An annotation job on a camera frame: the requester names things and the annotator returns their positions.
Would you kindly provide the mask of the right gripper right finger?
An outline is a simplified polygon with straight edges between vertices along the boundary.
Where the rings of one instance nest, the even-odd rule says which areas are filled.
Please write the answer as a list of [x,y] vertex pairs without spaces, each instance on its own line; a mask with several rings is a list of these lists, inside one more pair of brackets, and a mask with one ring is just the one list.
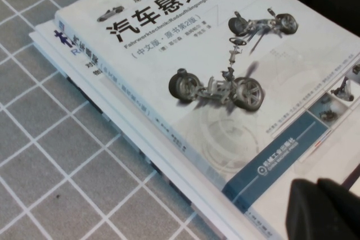
[[347,228],[359,239],[359,196],[350,191],[350,183],[339,184],[329,178],[320,178],[317,185],[330,200],[333,208],[345,222]]

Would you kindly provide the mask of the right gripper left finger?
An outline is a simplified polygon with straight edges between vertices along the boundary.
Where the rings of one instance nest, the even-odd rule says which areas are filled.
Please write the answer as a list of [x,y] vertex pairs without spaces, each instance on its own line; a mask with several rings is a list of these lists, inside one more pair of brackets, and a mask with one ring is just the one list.
[[290,191],[290,239],[315,239],[318,187],[307,180],[296,179]]

